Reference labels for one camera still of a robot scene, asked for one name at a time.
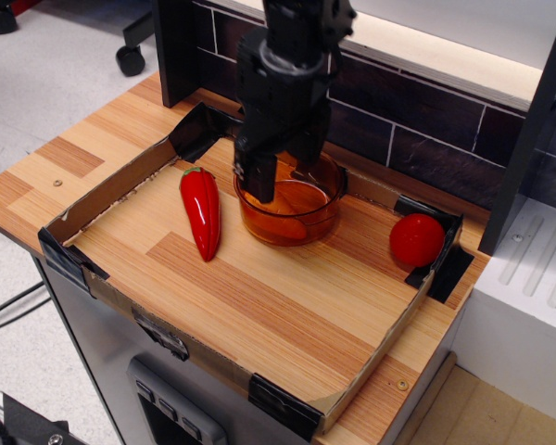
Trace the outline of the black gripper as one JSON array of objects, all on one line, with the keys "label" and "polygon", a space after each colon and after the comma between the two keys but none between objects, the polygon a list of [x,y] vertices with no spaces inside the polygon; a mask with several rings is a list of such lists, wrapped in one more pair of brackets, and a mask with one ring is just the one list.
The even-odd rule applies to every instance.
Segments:
[{"label": "black gripper", "polygon": [[322,153],[330,110],[325,53],[288,32],[257,28],[237,47],[236,96],[245,120],[235,138],[234,166],[241,186],[262,204],[274,199],[278,156],[312,165]]}]

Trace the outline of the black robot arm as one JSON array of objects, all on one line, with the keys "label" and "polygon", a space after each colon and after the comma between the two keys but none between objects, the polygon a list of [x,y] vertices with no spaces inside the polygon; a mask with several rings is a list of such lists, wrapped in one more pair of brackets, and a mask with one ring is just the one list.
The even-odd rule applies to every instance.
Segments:
[{"label": "black robot arm", "polygon": [[264,28],[237,46],[236,97],[245,120],[234,141],[241,187],[261,203],[274,199],[277,160],[286,152],[314,164],[328,134],[327,93],[342,63],[340,42],[353,33],[348,1],[266,1]]}]

